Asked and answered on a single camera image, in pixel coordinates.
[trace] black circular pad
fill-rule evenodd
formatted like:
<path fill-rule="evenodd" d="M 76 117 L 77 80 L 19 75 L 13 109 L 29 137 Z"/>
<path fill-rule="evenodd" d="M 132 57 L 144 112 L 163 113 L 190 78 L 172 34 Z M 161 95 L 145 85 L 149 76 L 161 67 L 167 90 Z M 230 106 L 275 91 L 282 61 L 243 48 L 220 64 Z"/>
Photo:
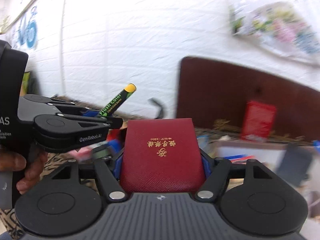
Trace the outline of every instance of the black circular pad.
<path fill-rule="evenodd" d="M 32 98 L 32 99 L 35 100 L 35 101 L 43 101 L 43 98 L 42 98 L 42 97 L 36 96 L 36 95 L 30 96 L 30 98 Z"/>
<path fill-rule="evenodd" d="M 100 196 L 92 189 L 71 183 L 71 179 L 41 183 L 16 202 L 16 216 L 28 232 L 40 236 L 67 236 L 94 223 L 102 210 Z"/>
<path fill-rule="evenodd" d="M 289 185 L 255 179 L 227 191 L 220 210 L 234 227 L 254 235 L 281 236 L 299 230 L 308 215 L 304 198 Z"/>
<path fill-rule="evenodd" d="M 74 205 L 74 197 L 66 193 L 51 193 L 38 201 L 38 208 L 48 215 L 68 212 Z"/>
<path fill-rule="evenodd" d="M 285 201 L 275 193 L 259 192 L 248 198 L 248 205 L 256 212 L 262 214 L 275 214 L 285 207 Z"/>
<path fill-rule="evenodd" d="M 65 123 L 59 119 L 48 119 L 47 124 L 56 126 L 56 127 L 62 127 L 65 126 Z"/>

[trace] red box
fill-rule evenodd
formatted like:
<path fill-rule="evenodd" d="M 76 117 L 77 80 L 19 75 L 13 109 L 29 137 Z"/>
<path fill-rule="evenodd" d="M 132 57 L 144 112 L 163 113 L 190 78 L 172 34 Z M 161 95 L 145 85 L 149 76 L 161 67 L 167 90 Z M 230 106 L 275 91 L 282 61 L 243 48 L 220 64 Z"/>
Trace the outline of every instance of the red box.
<path fill-rule="evenodd" d="M 204 183 L 192 120 L 130 120 L 120 185 L 127 192 L 196 192 Z"/>
<path fill-rule="evenodd" d="M 241 139 L 265 142 L 271 132 L 276 115 L 276 107 L 256 101 L 247 103 L 242 126 Z"/>

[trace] white brick wall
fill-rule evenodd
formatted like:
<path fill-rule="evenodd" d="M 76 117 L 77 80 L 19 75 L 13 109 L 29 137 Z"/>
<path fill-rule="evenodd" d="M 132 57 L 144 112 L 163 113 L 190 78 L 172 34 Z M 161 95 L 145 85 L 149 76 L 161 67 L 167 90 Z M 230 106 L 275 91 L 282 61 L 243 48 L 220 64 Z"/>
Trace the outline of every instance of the white brick wall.
<path fill-rule="evenodd" d="M 46 96 L 65 93 L 103 106 L 132 82 L 138 90 L 119 110 L 154 117 L 147 100 L 155 97 L 174 117 L 179 61 L 187 55 L 227 60 L 320 90 L 318 69 L 232 37 L 228 0 L 66 0 L 61 81 L 61 1 L 36 2 L 39 40 L 27 51 Z"/>
<path fill-rule="evenodd" d="M 7 10 L 9 7 L 10 0 L 0 0 L 0 24 L 7 16 Z"/>

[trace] finger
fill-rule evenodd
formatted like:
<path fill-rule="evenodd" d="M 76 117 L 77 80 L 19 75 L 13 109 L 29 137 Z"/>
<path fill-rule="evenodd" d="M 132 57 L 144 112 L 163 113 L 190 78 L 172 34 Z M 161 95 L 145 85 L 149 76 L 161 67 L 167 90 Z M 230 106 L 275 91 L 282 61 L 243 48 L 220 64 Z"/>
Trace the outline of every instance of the finger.
<path fill-rule="evenodd" d="M 25 178 L 27 180 L 33 180 L 37 176 L 41 174 L 44 168 L 44 163 L 42 162 L 41 158 L 38 157 L 36 160 L 30 164 L 30 166 L 25 171 Z"/>
<path fill-rule="evenodd" d="M 0 149 L 0 171 L 21 171 L 26 164 L 22 155 Z"/>
<path fill-rule="evenodd" d="M 35 184 L 38 183 L 38 181 L 40 180 L 40 176 L 37 176 L 35 179 L 33 180 L 27 180 L 26 178 L 23 178 L 22 180 L 20 180 L 17 183 L 17 190 L 18 191 L 26 191 L 31 189 Z"/>
<path fill-rule="evenodd" d="M 47 160 L 48 160 L 48 153 L 47 152 L 42 152 L 42 153 L 40 153 L 39 157 L 40 157 L 40 160 L 43 163 L 46 163 Z"/>

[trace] brown wooden panel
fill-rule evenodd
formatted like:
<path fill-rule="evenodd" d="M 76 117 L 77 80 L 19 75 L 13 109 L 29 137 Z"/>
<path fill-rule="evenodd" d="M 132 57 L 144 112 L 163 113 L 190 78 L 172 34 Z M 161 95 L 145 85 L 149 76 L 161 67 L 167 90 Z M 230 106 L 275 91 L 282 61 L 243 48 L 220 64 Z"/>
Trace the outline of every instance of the brown wooden panel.
<path fill-rule="evenodd" d="M 320 138 L 320 93 L 254 69 L 197 57 L 181 61 L 177 118 L 191 117 L 196 127 L 213 128 L 217 119 L 241 127 L 246 103 L 277 107 L 273 130 L 291 138 Z"/>

